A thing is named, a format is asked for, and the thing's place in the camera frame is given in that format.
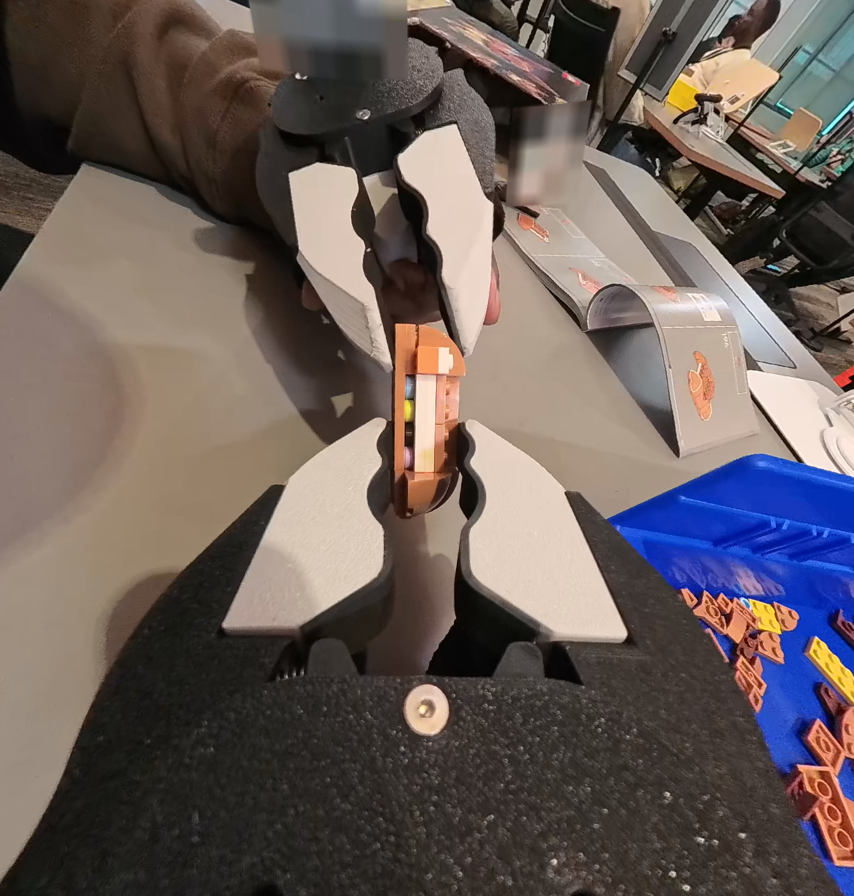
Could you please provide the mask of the grey desk wooden edge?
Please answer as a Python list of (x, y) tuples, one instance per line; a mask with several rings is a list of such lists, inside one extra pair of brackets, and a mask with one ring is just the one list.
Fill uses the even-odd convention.
[(720, 189), (721, 181), (735, 183), (745, 190), (774, 200), (783, 198), (784, 190), (730, 145), (703, 133), (695, 135), (688, 127), (675, 124), (678, 112), (678, 109), (669, 104), (648, 96), (644, 98), (647, 126), (700, 172), (701, 187), (691, 196), (695, 205), (700, 203), (701, 198), (712, 198)]

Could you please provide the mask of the grey screen on stand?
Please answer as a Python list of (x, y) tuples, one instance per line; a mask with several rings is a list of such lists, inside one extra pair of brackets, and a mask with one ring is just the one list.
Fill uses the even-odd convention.
[(662, 102), (689, 55), (719, 20), (729, 1), (657, 1), (618, 72)]

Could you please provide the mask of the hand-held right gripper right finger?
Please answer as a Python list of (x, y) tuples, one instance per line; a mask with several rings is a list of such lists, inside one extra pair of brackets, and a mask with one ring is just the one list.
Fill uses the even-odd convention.
[(623, 644), (628, 629), (567, 490), (477, 420), (459, 430), (456, 614), (502, 642)]

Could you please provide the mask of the dark lego set box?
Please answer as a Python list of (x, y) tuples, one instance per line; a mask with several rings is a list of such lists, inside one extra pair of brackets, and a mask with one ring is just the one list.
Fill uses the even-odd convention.
[(453, 62), (487, 73), (514, 105), (561, 105), (588, 100), (589, 84), (451, 3), (412, 2), (413, 36), (433, 43)]

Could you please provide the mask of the person's left hand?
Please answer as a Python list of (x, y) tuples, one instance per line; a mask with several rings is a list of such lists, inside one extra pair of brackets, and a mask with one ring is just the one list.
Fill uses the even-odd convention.
[(393, 324), (421, 325), (441, 320), (437, 282), (420, 263), (405, 258), (389, 263), (380, 294)]

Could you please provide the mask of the brown lego assembly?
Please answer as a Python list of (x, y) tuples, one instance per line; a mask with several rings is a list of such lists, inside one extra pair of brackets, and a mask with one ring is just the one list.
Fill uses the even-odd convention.
[(464, 358), (444, 332), (395, 327), (392, 499), (403, 519), (441, 506), (457, 482), (459, 392)]

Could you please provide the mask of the white lamp stand base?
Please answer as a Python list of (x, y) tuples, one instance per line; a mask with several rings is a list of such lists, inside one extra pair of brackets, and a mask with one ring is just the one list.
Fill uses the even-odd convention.
[(854, 478), (854, 388), (748, 371), (749, 390), (800, 462)]

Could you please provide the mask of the pile of brown lego pieces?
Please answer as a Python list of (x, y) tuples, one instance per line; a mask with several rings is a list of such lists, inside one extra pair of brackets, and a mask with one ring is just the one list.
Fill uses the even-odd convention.
[(854, 614), (678, 594), (755, 714), (802, 828), (854, 894)]

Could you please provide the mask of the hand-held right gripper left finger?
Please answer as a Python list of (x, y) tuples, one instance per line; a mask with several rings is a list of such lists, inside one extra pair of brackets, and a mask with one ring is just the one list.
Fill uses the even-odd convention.
[(392, 603), (392, 432), (374, 418), (283, 487), (222, 622), (230, 635), (373, 639)]

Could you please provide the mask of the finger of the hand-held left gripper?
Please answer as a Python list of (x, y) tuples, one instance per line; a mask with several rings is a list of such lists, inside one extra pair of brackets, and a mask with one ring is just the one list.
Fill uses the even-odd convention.
[(343, 335), (383, 371), (393, 367), (374, 214), (354, 168), (314, 162), (289, 175), (297, 262)]
[(396, 179), (403, 212), (437, 283), (447, 333), (469, 357), (489, 306), (493, 205), (457, 124), (418, 134), (396, 157)]

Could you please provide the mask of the lego instruction booklet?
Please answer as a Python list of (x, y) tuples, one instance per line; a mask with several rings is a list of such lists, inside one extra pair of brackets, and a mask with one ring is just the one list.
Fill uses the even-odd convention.
[(504, 227), (678, 457), (758, 432), (742, 336), (721, 297), (637, 283), (557, 208), (507, 206)]

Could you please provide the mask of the blue plastic bin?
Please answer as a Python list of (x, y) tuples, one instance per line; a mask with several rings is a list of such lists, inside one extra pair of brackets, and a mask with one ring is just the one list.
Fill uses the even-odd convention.
[[(806, 649), (819, 641), (854, 678), (854, 648), (832, 624), (854, 624), (854, 478), (748, 455), (607, 521), (641, 557), (588, 532), (630, 639), (567, 652), (586, 663), (582, 696), (608, 723), (594, 770), (623, 778), (587, 805), (600, 829), (585, 849), (609, 833), (612, 857), (564, 892), (854, 894), (854, 831), (840, 823), (854, 820), (854, 757), (835, 773), (804, 739), (816, 721), (836, 739), (815, 688), (837, 688)], [(722, 656), (735, 642), (684, 588), (798, 613), (783, 662), (760, 660), (759, 711)]]

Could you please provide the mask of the person's left forearm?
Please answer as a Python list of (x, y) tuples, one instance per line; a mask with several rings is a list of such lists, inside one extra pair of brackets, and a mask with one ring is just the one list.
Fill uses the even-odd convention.
[(272, 229), (259, 134), (281, 75), (196, 2), (0, 2), (0, 148), (121, 168)]

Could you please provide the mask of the wooden chair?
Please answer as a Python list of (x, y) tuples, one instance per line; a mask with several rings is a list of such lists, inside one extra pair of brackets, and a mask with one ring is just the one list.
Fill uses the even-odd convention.
[(777, 70), (751, 57), (718, 70), (709, 93), (720, 95), (718, 106), (727, 116), (771, 90), (780, 76)]

